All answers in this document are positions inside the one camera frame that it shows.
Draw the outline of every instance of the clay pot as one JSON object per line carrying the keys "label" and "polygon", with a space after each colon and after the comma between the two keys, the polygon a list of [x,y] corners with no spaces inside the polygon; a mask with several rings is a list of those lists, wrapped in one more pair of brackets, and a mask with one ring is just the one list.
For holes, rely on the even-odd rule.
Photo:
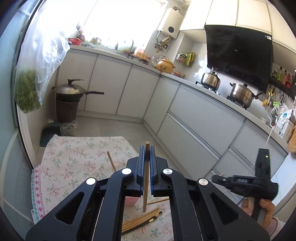
{"label": "clay pot", "polygon": [[175,68],[175,66],[171,61],[169,61],[166,58],[166,59],[162,59],[161,61],[159,61],[158,64],[156,65],[156,68],[158,70],[160,70],[161,72],[171,74],[173,72],[173,69]]}

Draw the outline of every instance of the green vegetable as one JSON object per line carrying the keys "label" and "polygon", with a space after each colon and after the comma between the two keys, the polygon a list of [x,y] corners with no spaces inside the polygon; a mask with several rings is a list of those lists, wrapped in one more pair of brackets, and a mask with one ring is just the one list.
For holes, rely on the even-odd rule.
{"label": "green vegetable", "polygon": [[24,113],[29,113],[41,107],[36,91],[35,77],[35,69],[22,71],[18,76],[16,102]]}

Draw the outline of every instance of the wok lid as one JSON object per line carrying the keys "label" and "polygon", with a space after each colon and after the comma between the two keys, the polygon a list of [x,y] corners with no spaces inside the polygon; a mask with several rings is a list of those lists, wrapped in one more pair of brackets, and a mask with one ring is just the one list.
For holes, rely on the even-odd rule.
{"label": "wok lid", "polygon": [[75,80],[70,80],[68,79],[67,84],[61,84],[57,86],[57,94],[68,94],[68,95],[75,95],[75,94],[84,94],[85,89],[83,89],[79,85],[72,84],[73,81],[76,80],[81,80],[81,79],[75,79]]}

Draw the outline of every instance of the floor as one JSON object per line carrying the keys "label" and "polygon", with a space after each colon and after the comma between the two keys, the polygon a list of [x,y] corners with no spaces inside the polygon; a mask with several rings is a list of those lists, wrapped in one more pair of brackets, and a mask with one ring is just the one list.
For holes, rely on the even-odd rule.
{"label": "floor", "polygon": [[[87,116],[77,116],[77,121],[76,136],[78,137],[123,136],[137,152],[139,152],[141,145],[145,145],[146,141],[149,141],[151,145],[154,145],[156,156],[166,159],[170,168],[179,171],[143,123]],[[45,148],[42,147],[38,150],[39,163],[41,163],[44,150]]]}

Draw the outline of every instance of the black wall shelf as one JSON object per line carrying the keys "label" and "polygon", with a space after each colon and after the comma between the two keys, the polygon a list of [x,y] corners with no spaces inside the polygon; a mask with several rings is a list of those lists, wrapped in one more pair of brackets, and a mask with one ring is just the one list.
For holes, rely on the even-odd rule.
{"label": "black wall shelf", "polygon": [[280,91],[284,92],[286,95],[288,95],[290,98],[294,100],[295,95],[290,91],[290,88],[288,88],[282,82],[278,81],[275,77],[269,77],[269,84],[274,85]]}

